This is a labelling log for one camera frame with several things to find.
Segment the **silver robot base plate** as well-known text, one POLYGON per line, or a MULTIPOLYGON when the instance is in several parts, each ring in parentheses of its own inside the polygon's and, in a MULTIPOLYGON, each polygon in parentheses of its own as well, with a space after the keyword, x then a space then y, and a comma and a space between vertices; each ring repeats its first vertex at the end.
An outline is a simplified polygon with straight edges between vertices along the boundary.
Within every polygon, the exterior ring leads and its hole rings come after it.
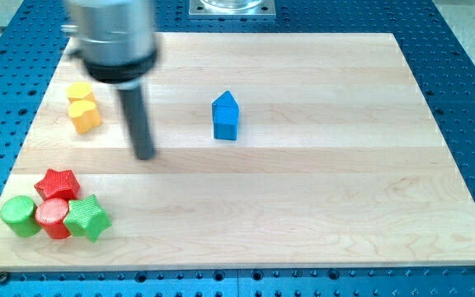
POLYGON ((190 0, 190 19, 275 18, 275 0, 190 0))

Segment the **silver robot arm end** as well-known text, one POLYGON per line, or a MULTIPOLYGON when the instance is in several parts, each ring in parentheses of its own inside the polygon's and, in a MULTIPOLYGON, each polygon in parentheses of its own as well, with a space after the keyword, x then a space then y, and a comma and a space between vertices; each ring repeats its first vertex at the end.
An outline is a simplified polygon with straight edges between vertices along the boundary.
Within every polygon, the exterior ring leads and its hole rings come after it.
POLYGON ((89 75, 101 83, 142 77, 156 63, 158 42, 150 0, 65 0, 89 75))

